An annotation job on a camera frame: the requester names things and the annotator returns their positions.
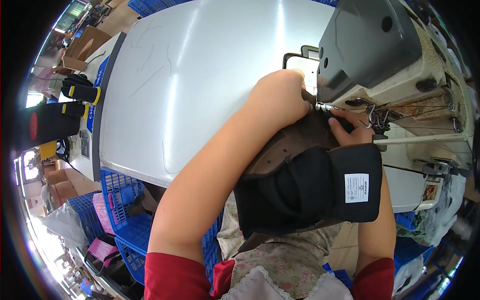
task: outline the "brown leather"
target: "brown leather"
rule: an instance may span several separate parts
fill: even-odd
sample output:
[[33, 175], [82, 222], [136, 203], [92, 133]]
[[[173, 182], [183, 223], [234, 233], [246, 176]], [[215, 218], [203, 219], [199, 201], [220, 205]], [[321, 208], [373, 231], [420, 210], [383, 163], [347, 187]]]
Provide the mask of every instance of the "brown leather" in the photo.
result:
[[[332, 225], [335, 225], [335, 224], [338, 224], [338, 223], [341, 223], [341, 222], [342, 221], [337, 220], [337, 219], [321, 220], [311, 227], [297, 230], [297, 233], [310, 231], [310, 230], [315, 230], [315, 229], [320, 229], [320, 228], [324, 228], [324, 227], [327, 227], [327, 226], [332, 226]], [[263, 234], [263, 233], [255, 232], [248, 238], [248, 240], [246, 240], [240, 246], [240, 248], [238, 250], [238, 253], [253, 250], [253, 249], [257, 248], [258, 246], [260, 246], [261, 244], [263, 244], [266, 240], [268, 240], [270, 238], [271, 238], [271, 236], [268, 236], [268, 235]]]
[[[315, 96], [302, 90], [302, 97], [315, 105]], [[277, 132], [244, 171], [248, 174], [268, 174], [284, 160], [319, 146], [325, 149], [338, 147], [338, 142], [325, 127], [322, 112], [313, 111], [292, 125]]]

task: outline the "screw hole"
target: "screw hole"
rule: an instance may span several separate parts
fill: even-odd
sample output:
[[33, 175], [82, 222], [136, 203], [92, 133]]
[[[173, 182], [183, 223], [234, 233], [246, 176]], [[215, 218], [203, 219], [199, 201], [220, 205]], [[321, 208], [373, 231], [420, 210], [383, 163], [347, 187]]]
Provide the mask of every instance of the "screw hole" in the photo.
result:
[[386, 16], [382, 19], [382, 30], [384, 32], [389, 32], [390, 29], [392, 29], [392, 26], [393, 26], [392, 17]]

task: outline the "person's right hand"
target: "person's right hand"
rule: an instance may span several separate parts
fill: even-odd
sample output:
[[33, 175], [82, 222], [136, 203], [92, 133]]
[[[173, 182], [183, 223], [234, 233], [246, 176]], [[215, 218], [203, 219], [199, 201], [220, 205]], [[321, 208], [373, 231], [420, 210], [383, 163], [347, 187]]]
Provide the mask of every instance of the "person's right hand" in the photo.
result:
[[353, 127], [355, 127], [352, 133], [348, 133], [345, 131], [345, 129], [337, 119], [328, 119], [328, 124], [330, 125], [333, 135], [335, 136], [340, 146], [367, 144], [372, 142], [372, 135], [375, 134], [373, 129], [366, 129], [358, 122], [359, 120], [362, 120], [363, 123], [368, 124], [367, 116], [351, 111], [346, 111], [343, 109], [334, 108], [332, 108], [330, 112], [338, 117], [347, 119], [347, 121], [352, 123]]

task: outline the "floor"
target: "floor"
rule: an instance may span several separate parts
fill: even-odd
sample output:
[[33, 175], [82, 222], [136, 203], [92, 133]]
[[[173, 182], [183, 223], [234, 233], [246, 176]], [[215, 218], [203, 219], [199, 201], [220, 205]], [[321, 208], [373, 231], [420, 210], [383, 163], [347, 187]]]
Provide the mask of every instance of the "floor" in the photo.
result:
[[[115, 9], [106, 17], [102, 24], [97, 26], [98, 29], [114, 36], [119, 32], [128, 33], [132, 25], [138, 20], [139, 16], [134, 10], [127, 6], [128, 0], [114, 0], [110, 5], [116, 6]], [[82, 174], [71, 169], [68, 164], [64, 163], [67, 176], [72, 181], [75, 189], [79, 191], [91, 192], [91, 189], [101, 189], [98, 182], [92, 182], [85, 178]], [[358, 240], [357, 240], [358, 224], [344, 222], [340, 233], [334, 241], [328, 263], [332, 270], [345, 269], [347, 274], [352, 277], [355, 273], [358, 256]]]

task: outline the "hand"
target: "hand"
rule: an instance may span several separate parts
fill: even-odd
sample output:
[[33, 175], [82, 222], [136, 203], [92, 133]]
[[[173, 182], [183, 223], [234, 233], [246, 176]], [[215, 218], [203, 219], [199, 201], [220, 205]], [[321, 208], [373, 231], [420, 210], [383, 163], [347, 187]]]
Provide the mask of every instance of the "hand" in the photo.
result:
[[305, 75], [299, 69], [279, 70], [261, 78], [250, 92], [245, 107], [276, 131], [295, 123], [313, 109], [303, 100]]
[[330, 112], [338, 117], [347, 119], [347, 121], [352, 123], [353, 127], [355, 127], [352, 133], [348, 133], [343, 129], [337, 119], [328, 119], [328, 124], [340, 146], [367, 144], [372, 142], [372, 135], [375, 134], [373, 129], [366, 129], [358, 122], [359, 120], [362, 120], [363, 123], [368, 124], [367, 116], [343, 109], [331, 109]]

